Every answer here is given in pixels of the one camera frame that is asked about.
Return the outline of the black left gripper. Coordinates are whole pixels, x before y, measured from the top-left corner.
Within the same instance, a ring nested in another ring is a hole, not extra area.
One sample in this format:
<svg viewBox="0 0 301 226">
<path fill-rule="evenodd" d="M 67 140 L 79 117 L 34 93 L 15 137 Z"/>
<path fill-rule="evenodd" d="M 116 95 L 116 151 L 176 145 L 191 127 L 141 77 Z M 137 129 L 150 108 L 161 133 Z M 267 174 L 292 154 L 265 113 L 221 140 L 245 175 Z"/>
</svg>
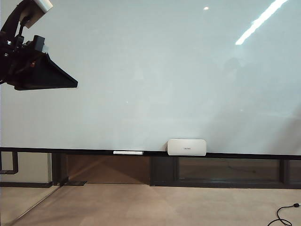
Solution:
<svg viewBox="0 0 301 226">
<path fill-rule="evenodd" d="M 0 83 L 16 90 L 76 88 L 78 81 L 56 65 L 43 52 L 45 38 L 35 35 L 24 43 L 24 37 L 0 36 Z"/>
</svg>

